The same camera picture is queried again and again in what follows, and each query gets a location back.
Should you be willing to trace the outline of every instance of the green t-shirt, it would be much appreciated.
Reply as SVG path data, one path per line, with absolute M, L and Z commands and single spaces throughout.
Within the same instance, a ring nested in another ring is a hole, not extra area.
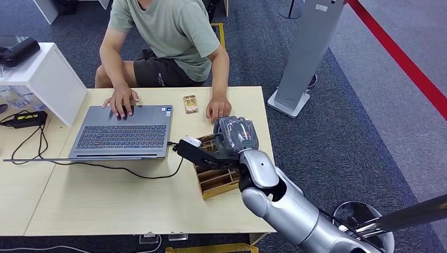
M 153 0 L 146 11 L 137 0 L 114 0 L 109 27 L 136 27 L 158 58 L 174 59 L 196 82 L 208 78 L 207 56 L 220 45 L 201 0 Z

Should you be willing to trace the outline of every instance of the laptop keyboard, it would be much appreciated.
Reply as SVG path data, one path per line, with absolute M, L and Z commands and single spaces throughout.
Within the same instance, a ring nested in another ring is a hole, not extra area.
M 89 125 L 82 130 L 77 149 L 163 148 L 166 125 Z

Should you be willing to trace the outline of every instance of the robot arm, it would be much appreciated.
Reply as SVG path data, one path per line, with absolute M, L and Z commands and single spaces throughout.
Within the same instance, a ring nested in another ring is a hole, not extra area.
M 210 170 L 236 166 L 245 206 L 292 245 L 306 252 L 379 252 L 340 231 L 319 214 L 303 191 L 273 165 L 267 154 L 257 150 L 256 133 L 250 121 L 229 117 L 220 119 L 216 126 L 218 153 L 200 149 L 201 142 L 192 137 L 179 142 L 177 153 Z

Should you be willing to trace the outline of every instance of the knee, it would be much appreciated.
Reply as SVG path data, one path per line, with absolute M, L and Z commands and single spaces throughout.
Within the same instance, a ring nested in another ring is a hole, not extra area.
M 95 88 L 101 89 L 101 88 L 112 88 L 112 87 L 113 87 L 112 82 L 107 76 L 104 67 L 102 65 L 99 66 L 98 69 L 96 70 L 95 75 Z

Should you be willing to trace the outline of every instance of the wooden tray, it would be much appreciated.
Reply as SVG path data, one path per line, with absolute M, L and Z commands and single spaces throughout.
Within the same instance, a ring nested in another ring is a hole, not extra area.
M 214 134 L 198 139 L 202 142 L 202 149 L 217 152 L 217 148 L 214 145 Z M 196 169 L 199 189 L 203 199 L 208 199 L 238 188 L 240 175 L 237 168 L 228 167 L 222 170 L 208 170 L 198 165 L 194 165 L 194 168 Z

